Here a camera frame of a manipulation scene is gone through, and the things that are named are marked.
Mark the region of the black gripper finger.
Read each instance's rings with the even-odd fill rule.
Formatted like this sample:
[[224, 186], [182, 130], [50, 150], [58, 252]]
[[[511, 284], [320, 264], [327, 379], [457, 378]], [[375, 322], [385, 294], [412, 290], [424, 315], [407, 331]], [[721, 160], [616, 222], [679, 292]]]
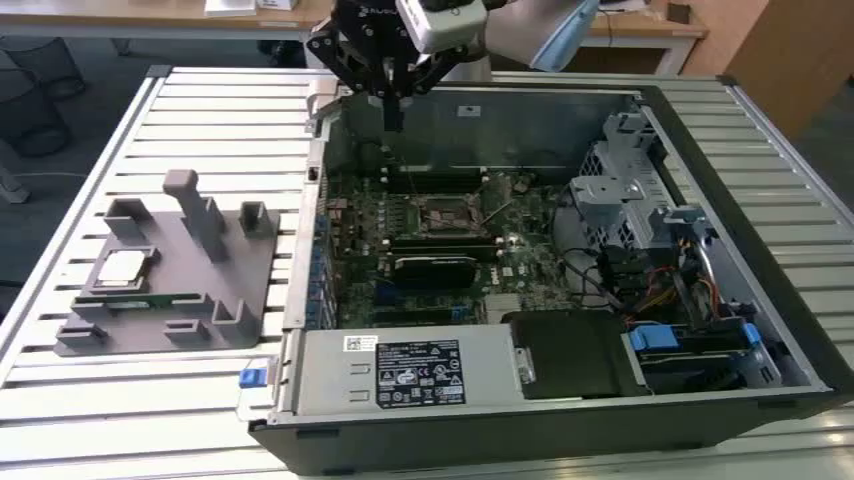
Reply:
[[396, 131], [396, 95], [384, 72], [383, 60], [373, 54], [361, 54], [343, 31], [328, 18], [318, 24], [305, 41], [309, 53], [355, 93], [364, 93], [379, 104], [385, 132]]
[[456, 46], [417, 61], [417, 51], [411, 49], [392, 58], [392, 131], [403, 130], [403, 100], [425, 94], [452, 68], [468, 57], [468, 47]]

